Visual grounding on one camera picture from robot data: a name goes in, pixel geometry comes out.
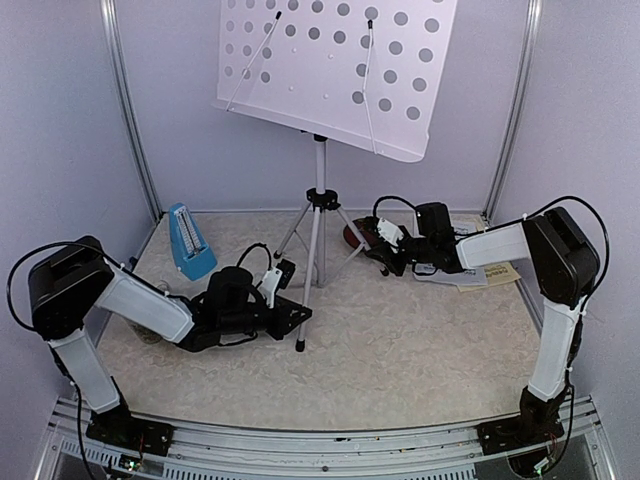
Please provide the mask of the silver tripod stand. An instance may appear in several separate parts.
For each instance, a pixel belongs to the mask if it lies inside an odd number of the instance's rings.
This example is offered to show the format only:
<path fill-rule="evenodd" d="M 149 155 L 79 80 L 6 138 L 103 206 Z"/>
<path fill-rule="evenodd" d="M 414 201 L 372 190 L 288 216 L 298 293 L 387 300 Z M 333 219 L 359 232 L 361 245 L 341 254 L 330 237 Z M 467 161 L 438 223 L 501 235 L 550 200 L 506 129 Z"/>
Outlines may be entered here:
<path fill-rule="evenodd" d="M 324 287 L 327 283 L 326 271 L 326 216 L 335 212 L 343 220 L 347 230 L 356 238 L 355 250 L 342 263 L 336 273 L 339 273 L 350 261 L 359 253 L 371 249 L 371 245 L 364 235 L 357 228 L 355 222 L 349 217 L 346 210 L 339 201 L 339 195 L 335 190 L 327 187 L 327 142 L 328 139 L 319 134 L 312 134 L 315 145 L 315 186 L 306 191 L 306 203 L 298 212 L 296 219 L 290 226 L 285 237 L 276 249 L 274 257 L 281 258 L 292 237 L 297 235 L 299 239 L 298 227 L 304 220 L 307 212 L 312 210 L 311 234 L 309 245 L 307 246 L 307 263 L 303 284 L 302 305 L 310 307 L 310 296 L 313 285 Z"/>

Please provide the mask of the white sheet music page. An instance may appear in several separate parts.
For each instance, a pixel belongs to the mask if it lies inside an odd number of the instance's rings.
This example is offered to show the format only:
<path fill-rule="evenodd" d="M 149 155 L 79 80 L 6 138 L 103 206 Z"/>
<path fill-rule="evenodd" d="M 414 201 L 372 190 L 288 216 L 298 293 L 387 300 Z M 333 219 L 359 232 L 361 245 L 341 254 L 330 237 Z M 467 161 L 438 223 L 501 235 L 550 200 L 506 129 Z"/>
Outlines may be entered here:
<path fill-rule="evenodd" d="M 475 233 L 483 224 L 479 220 L 453 220 L 454 239 L 461 239 L 465 234 Z M 472 291 L 489 286 L 485 267 L 474 269 L 462 268 L 456 260 L 450 264 L 416 263 L 411 267 L 413 278 L 419 282 L 431 282 L 455 286 L 460 292 Z"/>

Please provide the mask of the white perforated music stand desk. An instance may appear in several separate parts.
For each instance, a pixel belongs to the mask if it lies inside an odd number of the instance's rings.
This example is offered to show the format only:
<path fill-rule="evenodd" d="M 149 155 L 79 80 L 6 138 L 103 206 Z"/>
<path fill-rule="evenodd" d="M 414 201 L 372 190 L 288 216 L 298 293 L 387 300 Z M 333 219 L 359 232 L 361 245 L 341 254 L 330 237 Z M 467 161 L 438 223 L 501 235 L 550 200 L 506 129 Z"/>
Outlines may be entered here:
<path fill-rule="evenodd" d="M 458 4 L 222 1 L 216 107 L 421 161 Z"/>

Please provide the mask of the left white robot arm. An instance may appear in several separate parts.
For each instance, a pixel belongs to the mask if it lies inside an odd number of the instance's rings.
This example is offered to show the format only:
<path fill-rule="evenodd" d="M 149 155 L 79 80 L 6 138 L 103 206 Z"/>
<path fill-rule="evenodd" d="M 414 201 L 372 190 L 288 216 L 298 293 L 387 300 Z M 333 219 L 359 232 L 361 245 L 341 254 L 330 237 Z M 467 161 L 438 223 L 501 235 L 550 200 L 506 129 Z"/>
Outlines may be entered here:
<path fill-rule="evenodd" d="M 171 294 L 151 285 L 105 253 L 100 241 L 84 236 L 54 242 L 19 258 L 6 280 L 6 301 L 16 315 L 13 281 L 32 257 L 27 286 L 31 317 L 15 322 L 49 346 L 92 413 L 92 422 L 121 445 L 133 443 L 140 424 L 130 413 L 116 381 L 86 333 L 85 319 L 95 310 L 115 314 L 190 353 L 252 342 L 262 333 L 280 341 L 312 316 L 309 307 L 280 296 L 295 266 L 270 265 L 260 281 L 240 264 L 213 273 L 206 290 L 193 297 Z"/>

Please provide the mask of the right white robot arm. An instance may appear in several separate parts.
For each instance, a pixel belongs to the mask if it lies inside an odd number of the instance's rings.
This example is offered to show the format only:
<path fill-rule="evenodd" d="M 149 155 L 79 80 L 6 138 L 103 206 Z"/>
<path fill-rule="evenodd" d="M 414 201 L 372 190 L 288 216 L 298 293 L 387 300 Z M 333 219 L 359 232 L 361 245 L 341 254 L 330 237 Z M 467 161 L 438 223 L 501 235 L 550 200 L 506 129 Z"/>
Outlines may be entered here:
<path fill-rule="evenodd" d="M 580 348 L 587 304 L 604 279 L 601 259 L 570 213 L 554 200 L 540 210 L 502 225 L 455 233 L 441 202 L 412 208 L 418 234 L 372 213 L 362 221 L 372 242 L 367 256 L 396 276 L 419 264 L 460 274 L 490 264 L 528 260 L 544 299 L 544 319 L 534 372 L 523 389 L 511 433 L 523 444 L 550 431 L 570 390 L 570 369 Z"/>

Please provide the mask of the blue metronome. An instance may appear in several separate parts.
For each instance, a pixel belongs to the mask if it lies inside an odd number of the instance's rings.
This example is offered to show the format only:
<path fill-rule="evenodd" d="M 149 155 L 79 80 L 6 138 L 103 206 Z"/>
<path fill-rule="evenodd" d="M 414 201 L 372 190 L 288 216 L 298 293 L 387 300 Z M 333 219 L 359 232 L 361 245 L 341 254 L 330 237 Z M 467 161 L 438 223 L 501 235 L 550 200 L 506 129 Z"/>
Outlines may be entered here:
<path fill-rule="evenodd" d="M 168 217 L 171 252 L 177 270 L 190 281 L 210 274 L 218 261 L 188 207 L 176 203 L 169 209 Z"/>

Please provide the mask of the yellowed sheet music page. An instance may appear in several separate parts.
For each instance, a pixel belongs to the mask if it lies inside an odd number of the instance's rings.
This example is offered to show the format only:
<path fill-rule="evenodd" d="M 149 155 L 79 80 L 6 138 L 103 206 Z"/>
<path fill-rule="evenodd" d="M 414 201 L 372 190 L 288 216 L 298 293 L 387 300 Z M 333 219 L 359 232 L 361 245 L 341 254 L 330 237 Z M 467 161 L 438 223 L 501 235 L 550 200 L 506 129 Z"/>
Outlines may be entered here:
<path fill-rule="evenodd" d="M 494 229 L 484 225 L 483 229 L 469 231 L 466 237 L 458 237 L 456 252 L 460 256 L 461 266 L 474 275 L 464 277 L 484 280 L 482 284 L 457 286 L 460 292 L 468 292 L 491 286 L 515 282 L 520 278 L 511 262 L 517 259 L 529 259 L 529 249 L 520 223 Z"/>

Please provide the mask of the cream dragon mug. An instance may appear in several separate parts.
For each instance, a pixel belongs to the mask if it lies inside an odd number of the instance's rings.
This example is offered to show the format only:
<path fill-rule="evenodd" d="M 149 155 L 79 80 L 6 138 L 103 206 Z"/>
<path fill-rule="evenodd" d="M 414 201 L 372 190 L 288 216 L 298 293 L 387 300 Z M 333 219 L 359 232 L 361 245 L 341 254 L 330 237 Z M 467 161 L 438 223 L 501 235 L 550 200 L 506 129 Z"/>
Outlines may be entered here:
<path fill-rule="evenodd" d="M 159 334 L 141 325 L 130 324 L 130 327 L 134 334 L 138 337 L 138 339 L 145 344 L 153 345 L 163 340 L 163 338 Z"/>

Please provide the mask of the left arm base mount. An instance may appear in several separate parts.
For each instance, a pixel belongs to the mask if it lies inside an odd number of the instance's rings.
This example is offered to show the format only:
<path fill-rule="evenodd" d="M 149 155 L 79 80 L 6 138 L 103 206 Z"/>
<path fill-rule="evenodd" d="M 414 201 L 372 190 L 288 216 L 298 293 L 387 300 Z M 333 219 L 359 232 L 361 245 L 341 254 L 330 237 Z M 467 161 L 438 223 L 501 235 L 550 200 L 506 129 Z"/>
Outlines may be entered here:
<path fill-rule="evenodd" d="M 168 423 L 134 416 L 94 415 L 86 436 L 107 445 L 166 457 L 173 439 L 174 427 Z"/>

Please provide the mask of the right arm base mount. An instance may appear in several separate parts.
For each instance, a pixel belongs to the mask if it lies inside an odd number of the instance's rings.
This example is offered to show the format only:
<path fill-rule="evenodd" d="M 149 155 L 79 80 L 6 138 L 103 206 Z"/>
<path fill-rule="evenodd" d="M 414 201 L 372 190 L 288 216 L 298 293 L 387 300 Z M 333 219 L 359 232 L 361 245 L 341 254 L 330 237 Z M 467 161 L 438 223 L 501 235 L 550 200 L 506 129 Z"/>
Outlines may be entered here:
<path fill-rule="evenodd" d="M 484 455 L 493 455 L 550 441 L 564 435 L 559 420 L 543 425 L 540 429 L 525 430 L 519 416 L 483 422 L 476 427 Z"/>

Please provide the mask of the front aluminium rail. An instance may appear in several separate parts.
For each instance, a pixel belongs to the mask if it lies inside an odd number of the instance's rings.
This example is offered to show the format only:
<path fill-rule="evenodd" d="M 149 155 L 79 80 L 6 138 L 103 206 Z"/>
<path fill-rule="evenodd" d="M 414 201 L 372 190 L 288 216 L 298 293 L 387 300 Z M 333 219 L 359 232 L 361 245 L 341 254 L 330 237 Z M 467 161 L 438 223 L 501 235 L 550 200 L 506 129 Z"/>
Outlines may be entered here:
<path fill-rule="evenodd" d="M 487 454 L 477 421 L 420 428 L 291 431 L 172 419 L 165 456 L 77 438 L 87 408 L 57 400 L 31 479 L 79 479 L 92 466 L 112 479 L 514 479 L 530 464 L 536 479 L 619 479 L 595 404 L 565 402 L 569 439 Z"/>

